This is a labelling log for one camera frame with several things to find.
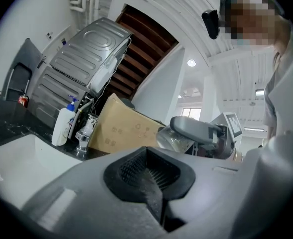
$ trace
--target soap dispenser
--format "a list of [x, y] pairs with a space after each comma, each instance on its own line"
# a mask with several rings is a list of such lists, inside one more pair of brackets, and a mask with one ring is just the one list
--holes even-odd
[[70, 127], [74, 117], [76, 116], [76, 113], [74, 112], [74, 103], [77, 99], [71, 95], [69, 96], [72, 97], [72, 102], [68, 104], [66, 108], [62, 108], [60, 110], [55, 128], [53, 130], [51, 143], [55, 146], [61, 146], [66, 143]]

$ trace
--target fire extinguisher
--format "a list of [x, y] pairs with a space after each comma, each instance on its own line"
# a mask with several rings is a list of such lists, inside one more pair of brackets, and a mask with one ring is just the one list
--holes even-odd
[[21, 91], [22, 91], [22, 95], [18, 98], [18, 103], [22, 104], [23, 106], [27, 108], [29, 97], [26, 95], [26, 93], [23, 90]]

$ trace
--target ceiling light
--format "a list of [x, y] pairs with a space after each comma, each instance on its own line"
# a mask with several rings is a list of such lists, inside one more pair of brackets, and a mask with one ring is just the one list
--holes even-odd
[[193, 67], [196, 66], [196, 62], [194, 61], [194, 59], [190, 59], [187, 61], [187, 65]]
[[258, 131], [258, 132], [264, 132], [265, 131], [265, 129], [262, 129], [262, 128], [250, 128], [250, 127], [245, 127], [244, 130]]
[[264, 95], [264, 90], [256, 90], [255, 91], [255, 96], [263, 96]]

